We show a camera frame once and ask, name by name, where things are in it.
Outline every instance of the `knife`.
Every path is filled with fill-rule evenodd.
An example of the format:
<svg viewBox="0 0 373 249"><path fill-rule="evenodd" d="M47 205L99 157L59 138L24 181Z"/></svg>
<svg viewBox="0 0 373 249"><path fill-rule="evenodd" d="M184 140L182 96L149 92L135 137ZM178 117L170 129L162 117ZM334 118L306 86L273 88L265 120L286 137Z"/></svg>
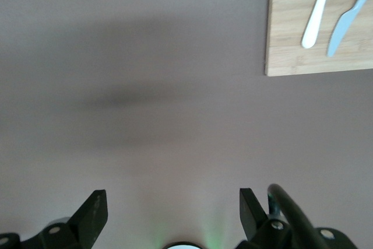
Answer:
<svg viewBox="0 0 373 249"><path fill-rule="evenodd" d="M336 27L334 28L333 34L330 38L329 47L328 47L328 56L332 57L336 52L339 43L342 41L344 35L349 29L351 23L354 21L355 17L363 7L367 0L356 0L355 5L341 15L339 18Z"/></svg>

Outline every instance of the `circular light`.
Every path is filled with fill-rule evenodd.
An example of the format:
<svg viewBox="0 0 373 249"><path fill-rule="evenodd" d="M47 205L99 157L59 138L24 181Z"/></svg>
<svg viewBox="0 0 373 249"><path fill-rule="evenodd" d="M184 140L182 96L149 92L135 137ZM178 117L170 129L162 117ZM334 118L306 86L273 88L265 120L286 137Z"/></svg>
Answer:
<svg viewBox="0 0 373 249"><path fill-rule="evenodd" d="M177 242L166 246L164 249L201 249L198 245L190 242Z"/></svg>

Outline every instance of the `black mount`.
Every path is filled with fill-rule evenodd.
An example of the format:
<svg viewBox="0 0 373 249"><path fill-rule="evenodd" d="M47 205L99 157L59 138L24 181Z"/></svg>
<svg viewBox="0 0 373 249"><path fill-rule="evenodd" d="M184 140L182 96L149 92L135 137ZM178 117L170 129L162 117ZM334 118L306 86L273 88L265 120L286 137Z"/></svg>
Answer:
<svg viewBox="0 0 373 249"><path fill-rule="evenodd" d="M314 228L279 185L269 186L268 204L269 215L251 189L240 189L240 218L248 240L236 249L357 249L338 230Z"/></svg>
<svg viewBox="0 0 373 249"><path fill-rule="evenodd" d="M240 189L240 218L247 240L236 249L357 249L342 232L314 228L299 206L278 185L268 188L267 215L251 189ZM94 191L66 223L47 226L20 241L0 234L0 249L91 249L107 221L105 190Z"/></svg>
<svg viewBox="0 0 373 249"><path fill-rule="evenodd" d="M106 221L106 192L97 190L67 223L49 225L23 242L16 233L0 234L0 249L91 249Z"/></svg>

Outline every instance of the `wooden cutting board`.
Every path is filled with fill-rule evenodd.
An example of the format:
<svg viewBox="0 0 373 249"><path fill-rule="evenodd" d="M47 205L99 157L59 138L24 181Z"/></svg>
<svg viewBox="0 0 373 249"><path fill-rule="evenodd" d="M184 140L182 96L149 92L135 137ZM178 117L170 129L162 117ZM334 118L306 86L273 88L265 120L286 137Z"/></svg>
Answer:
<svg viewBox="0 0 373 249"><path fill-rule="evenodd" d="M356 0L327 0L316 44L301 39L316 0L270 0L266 74L297 75L373 68L373 0L351 24L332 58L326 56L330 35L341 14Z"/></svg>

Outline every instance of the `fork handle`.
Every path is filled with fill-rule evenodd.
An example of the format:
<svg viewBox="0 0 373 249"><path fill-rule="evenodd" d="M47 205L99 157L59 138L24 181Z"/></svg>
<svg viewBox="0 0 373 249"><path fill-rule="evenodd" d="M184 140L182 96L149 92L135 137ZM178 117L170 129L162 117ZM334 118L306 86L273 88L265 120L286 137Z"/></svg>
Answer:
<svg viewBox="0 0 373 249"><path fill-rule="evenodd" d="M319 34L320 23L324 11L326 0L316 0L314 9L309 17L307 26L305 28L302 47L311 48L316 43L317 35Z"/></svg>

